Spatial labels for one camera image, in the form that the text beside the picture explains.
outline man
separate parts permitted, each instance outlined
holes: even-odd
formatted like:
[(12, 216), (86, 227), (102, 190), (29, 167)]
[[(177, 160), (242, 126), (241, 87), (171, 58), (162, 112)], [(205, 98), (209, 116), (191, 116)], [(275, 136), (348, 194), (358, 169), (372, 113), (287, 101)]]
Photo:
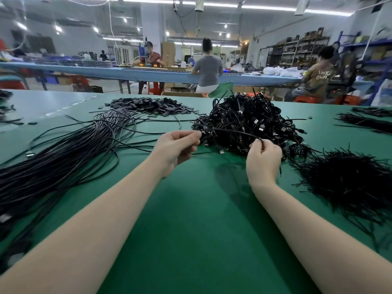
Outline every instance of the man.
[(102, 50), (101, 52), (102, 52), (102, 53), (99, 55), (99, 57), (102, 58), (102, 61), (103, 61), (103, 62), (104, 62), (104, 61), (107, 61), (107, 55), (105, 55), (105, 51)]
[[(150, 41), (147, 41), (147, 48), (150, 53), (150, 57), (147, 59), (147, 63), (151, 64), (153, 67), (154, 65), (157, 65), (157, 67), (166, 67), (166, 64), (162, 62), (162, 57), (160, 54), (157, 52), (153, 51), (153, 44)], [(144, 57), (140, 57), (139, 59), (134, 59), (132, 62), (133, 66), (138, 66), (140, 63), (145, 63)], [(140, 81), (139, 82), (139, 94), (141, 94), (144, 85), (146, 84), (146, 81)], [(159, 93), (162, 93), (165, 87), (164, 82), (159, 83)]]
[(187, 64), (192, 64), (192, 66), (195, 65), (195, 59), (193, 58), (193, 56), (190, 56), (190, 58), (188, 59), (188, 63)]
[(335, 67), (331, 64), (334, 53), (334, 47), (323, 47), (318, 54), (320, 61), (308, 69), (302, 79), (302, 84), (298, 88), (287, 92), (285, 101), (294, 102), (298, 96), (312, 96), (318, 97), (319, 103), (322, 103), (328, 82), (335, 73)]

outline floor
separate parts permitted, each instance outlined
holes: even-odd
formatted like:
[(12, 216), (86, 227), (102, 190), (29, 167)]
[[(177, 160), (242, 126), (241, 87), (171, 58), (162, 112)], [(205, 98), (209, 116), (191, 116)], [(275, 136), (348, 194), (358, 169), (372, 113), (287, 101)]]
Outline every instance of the floor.
[[(37, 82), (35, 78), (27, 78), (27, 84), (30, 90), (43, 90), (42, 84)], [(139, 92), (139, 83), (130, 81), (130, 92), (131, 94), (137, 94)], [(106, 79), (89, 79), (90, 85), (97, 85), (102, 87), (104, 93), (117, 93), (120, 94), (120, 86), (118, 80), (106, 80)], [(73, 92), (72, 85), (60, 85), (60, 84), (46, 84), (48, 90), (51, 91), (62, 91), (62, 92)], [(147, 85), (144, 85), (142, 94), (147, 93)], [(127, 84), (123, 83), (122, 88), (124, 94), (128, 94)]]

